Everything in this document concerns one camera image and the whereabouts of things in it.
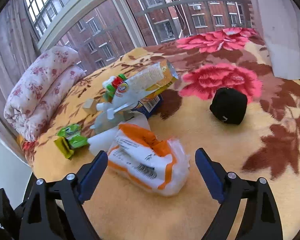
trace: curtain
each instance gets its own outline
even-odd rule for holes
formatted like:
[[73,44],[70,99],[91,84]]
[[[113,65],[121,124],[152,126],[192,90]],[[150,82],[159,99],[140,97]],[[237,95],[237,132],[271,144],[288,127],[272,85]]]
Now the curtain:
[[293,0],[251,0],[257,30],[270,53],[274,76],[300,79],[300,10]]
[[9,0],[0,13],[0,141],[22,160],[17,132],[4,119],[3,109],[14,85],[37,58],[36,43],[23,0]]

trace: blue gripper pad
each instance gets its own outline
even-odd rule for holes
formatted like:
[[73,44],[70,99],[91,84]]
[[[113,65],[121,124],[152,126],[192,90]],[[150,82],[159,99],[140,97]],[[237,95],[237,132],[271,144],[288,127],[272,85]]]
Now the blue gripper pad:
[[222,204],[225,199],[223,185],[226,171],[220,163],[211,161],[202,148],[197,149],[195,152],[195,163],[210,191],[211,197]]
[[83,165],[77,172],[78,200],[81,204],[90,200],[107,166],[108,155],[106,152],[100,151],[91,163]]

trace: metal screw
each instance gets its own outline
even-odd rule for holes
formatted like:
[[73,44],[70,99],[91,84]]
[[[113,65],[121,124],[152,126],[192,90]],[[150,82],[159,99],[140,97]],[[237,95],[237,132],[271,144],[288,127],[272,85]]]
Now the metal screw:
[[267,180],[265,178],[260,178],[259,181],[262,184],[266,184],[267,183]]
[[67,175],[67,180],[73,180],[75,178],[75,175],[73,173],[70,173]]
[[235,179],[235,178],[237,177],[237,175],[236,175],[234,172],[229,172],[229,173],[228,173],[228,177],[229,177],[230,179]]
[[41,185],[43,183],[43,179],[38,179],[36,183],[37,185]]

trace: black beanie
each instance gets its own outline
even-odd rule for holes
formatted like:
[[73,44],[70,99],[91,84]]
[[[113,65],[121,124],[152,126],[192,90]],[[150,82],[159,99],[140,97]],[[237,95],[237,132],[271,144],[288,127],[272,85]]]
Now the black beanie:
[[247,109],[247,96],[233,88],[219,88],[210,111],[224,123],[240,124]]

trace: orange and white package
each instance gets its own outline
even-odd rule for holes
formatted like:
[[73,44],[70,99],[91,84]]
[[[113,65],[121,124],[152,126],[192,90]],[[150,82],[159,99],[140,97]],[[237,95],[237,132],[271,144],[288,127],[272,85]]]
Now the orange and white package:
[[158,141],[153,132],[135,124],[119,124],[108,151],[108,166],[145,190],[177,194],[189,174],[189,157],[179,140]]

